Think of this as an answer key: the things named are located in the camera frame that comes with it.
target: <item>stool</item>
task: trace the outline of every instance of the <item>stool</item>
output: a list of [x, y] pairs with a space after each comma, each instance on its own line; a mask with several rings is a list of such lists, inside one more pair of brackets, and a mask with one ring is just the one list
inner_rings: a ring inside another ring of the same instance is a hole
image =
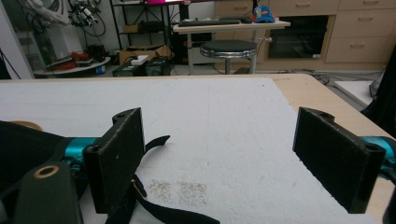
[[250, 58], [256, 54], [256, 44], [243, 40], [213, 40], [201, 45], [201, 54], [225, 59], [225, 74], [230, 74], [230, 60]]

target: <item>keyboard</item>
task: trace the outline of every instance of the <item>keyboard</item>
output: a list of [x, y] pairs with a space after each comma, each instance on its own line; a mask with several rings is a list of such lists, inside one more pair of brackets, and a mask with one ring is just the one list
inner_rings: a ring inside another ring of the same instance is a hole
[[250, 20], [250, 17], [248, 16], [248, 15], [243, 15], [243, 16], [241, 16], [241, 15], [239, 15], [239, 16], [222, 16], [222, 17], [220, 17], [219, 18], [219, 20], [238, 20], [238, 21], [241, 21], [241, 20]]
[[221, 21], [181, 21], [178, 23], [179, 27], [186, 26], [207, 26], [207, 25], [229, 25], [239, 24], [239, 20], [221, 20]]
[[220, 21], [222, 20], [238, 20], [242, 23], [252, 23], [252, 20], [249, 15], [239, 15], [239, 16], [223, 16], [219, 18]]

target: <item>cabinet drawer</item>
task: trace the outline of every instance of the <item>cabinet drawer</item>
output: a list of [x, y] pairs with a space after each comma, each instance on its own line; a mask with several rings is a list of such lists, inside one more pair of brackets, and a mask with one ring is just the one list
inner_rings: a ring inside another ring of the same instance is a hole
[[341, 0], [339, 10], [396, 7], [395, 0]]
[[338, 0], [272, 0], [270, 8], [278, 17], [335, 15]]
[[326, 63], [382, 63], [387, 37], [333, 38], [327, 51]]
[[335, 18], [332, 37], [389, 36], [395, 22], [396, 9], [341, 11]]
[[[260, 5], [267, 5], [268, 0], [260, 1]], [[251, 1], [220, 1], [215, 3], [215, 16], [251, 15]]]

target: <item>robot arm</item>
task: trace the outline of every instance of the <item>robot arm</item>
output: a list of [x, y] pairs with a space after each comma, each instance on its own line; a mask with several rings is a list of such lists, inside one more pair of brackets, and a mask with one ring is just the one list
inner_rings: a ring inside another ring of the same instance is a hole
[[41, 0], [26, 0], [32, 9], [43, 17], [50, 24], [57, 23], [60, 25], [68, 25], [70, 23], [69, 13], [64, 4], [64, 0], [59, 0], [59, 4], [55, 8], [46, 8]]
[[92, 15], [89, 8], [95, 8], [91, 1], [77, 1], [72, 5], [69, 1], [71, 12], [67, 11], [65, 0], [55, 0], [50, 7], [45, 7], [42, 0], [26, 0], [32, 10], [50, 25], [65, 26], [91, 26], [98, 20]]

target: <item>cardboard box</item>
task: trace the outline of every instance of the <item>cardboard box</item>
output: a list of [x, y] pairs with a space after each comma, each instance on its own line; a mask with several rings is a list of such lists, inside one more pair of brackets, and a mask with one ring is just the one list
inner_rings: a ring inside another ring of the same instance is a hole
[[140, 31], [140, 25], [136, 24], [136, 25], [126, 25], [122, 27], [122, 31], [124, 33], [128, 33], [128, 34], [136, 34], [139, 33]]
[[150, 61], [155, 57], [174, 57], [172, 50], [166, 45], [150, 45], [150, 46], [131, 46], [120, 51], [120, 64], [124, 64], [128, 58], [138, 55], [148, 55]]

